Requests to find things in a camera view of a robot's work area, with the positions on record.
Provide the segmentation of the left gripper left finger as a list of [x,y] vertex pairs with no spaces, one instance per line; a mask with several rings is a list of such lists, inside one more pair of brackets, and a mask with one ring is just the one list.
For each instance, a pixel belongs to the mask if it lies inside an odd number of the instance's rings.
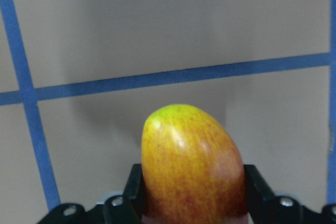
[[103,205],[105,223],[141,223],[144,214],[144,180],[141,164],[134,164],[121,195],[108,198]]

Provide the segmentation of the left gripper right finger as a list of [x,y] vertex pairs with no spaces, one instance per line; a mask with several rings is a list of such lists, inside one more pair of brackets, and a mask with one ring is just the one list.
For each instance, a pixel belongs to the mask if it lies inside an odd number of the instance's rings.
[[247,210],[253,223],[310,223],[309,209],[287,195],[276,195],[254,165],[244,165]]

